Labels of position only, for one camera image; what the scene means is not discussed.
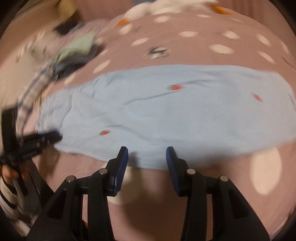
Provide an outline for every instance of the wrinkled cloth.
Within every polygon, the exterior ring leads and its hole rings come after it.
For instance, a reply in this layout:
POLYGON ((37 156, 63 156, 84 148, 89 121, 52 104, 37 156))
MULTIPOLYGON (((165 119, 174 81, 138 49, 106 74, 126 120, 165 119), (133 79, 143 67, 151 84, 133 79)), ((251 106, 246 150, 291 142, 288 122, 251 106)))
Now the wrinkled cloth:
POLYGON ((62 79, 64 77, 68 77, 70 74, 75 72, 77 69, 86 65, 89 61, 91 61, 98 51, 98 45, 93 44, 92 48, 87 56, 70 56, 63 61, 58 62, 54 66, 54 72, 57 76, 57 80, 62 79))
POLYGON ((42 104, 36 130, 59 130, 60 151, 107 161, 126 146, 137 166, 166 169, 168 146, 196 166, 293 141, 295 108, 274 72, 151 66, 57 92, 42 104))
POLYGON ((27 86, 18 98, 18 110, 16 120, 16 133, 22 135, 27 118, 32 112, 34 100, 44 91, 47 86, 56 80, 54 71, 46 63, 36 69, 33 81, 27 86))

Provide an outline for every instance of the pile of clothes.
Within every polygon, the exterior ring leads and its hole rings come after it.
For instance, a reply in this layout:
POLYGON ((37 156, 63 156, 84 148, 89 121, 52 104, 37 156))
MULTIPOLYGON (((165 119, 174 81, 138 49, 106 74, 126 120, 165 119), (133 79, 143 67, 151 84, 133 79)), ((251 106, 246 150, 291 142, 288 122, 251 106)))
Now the pile of clothes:
POLYGON ((35 71, 31 84, 18 99, 16 131, 21 135, 35 99, 53 82, 69 76, 92 60, 102 41, 95 41, 95 33, 82 35, 63 47, 50 61, 35 71))

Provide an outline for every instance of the orange toy beak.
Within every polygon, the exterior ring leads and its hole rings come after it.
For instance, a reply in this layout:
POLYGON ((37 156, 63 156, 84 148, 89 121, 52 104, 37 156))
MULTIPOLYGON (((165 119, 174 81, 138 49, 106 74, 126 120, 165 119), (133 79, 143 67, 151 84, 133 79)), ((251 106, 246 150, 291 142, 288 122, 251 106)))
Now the orange toy beak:
POLYGON ((127 19, 124 18, 118 24, 116 24, 116 26, 123 26, 123 25, 126 25, 128 23, 130 23, 130 22, 127 19))
POLYGON ((218 13, 218 14, 231 14, 230 12, 224 10, 224 8, 220 7, 219 5, 212 5, 212 9, 214 10, 214 12, 218 13))

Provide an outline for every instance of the pink bedsheet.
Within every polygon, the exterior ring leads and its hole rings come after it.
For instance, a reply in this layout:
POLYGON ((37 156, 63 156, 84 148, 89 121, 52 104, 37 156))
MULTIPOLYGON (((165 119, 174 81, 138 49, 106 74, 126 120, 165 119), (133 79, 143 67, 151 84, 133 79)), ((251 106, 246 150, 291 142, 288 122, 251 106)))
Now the pink bedsheet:
MULTIPOLYGON (((238 65, 276 71, 293 89, 296 87, 296 64, 285 44, 263 25, 235 12, 145 16, 99 37, 104 40, 104 51, 64 82, 57 83, 48 95, 64 88, 65 83, 80 85, 109 71, 164 64, 238 65), (166 49, 167 54, 148 58, 147 53, 154 47, 166 49)), ((28 131, 33 129, 37 115, 35 112, 30 117, 28 131)), ((216 166, 201 167, 200 171, 213 177, 227 175, 273 235, 295 206, 295 160, 295 143, 286 143, 216 166)), ((105 165, 90 157, 57 153, 52 148, 34 162, 54 190, 68 175, 88 176, 105 165)), ((173 192, 167 171, 129 167, 120 194, 109 199, 115 238, 179 240, 185 204, 186 199, 173 192)))

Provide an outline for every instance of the plaid shirt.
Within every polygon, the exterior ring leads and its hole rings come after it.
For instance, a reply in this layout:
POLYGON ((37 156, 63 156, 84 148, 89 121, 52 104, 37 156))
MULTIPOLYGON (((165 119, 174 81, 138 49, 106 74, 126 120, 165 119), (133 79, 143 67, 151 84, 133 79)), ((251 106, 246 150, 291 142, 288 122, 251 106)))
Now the plaid shirt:
POLYGON ((18 98, 17 135, 22 135, 26 121, 32 112, 35 99, 55 80, 53 68, 48 63, 36 69, 33 81, 18 98))

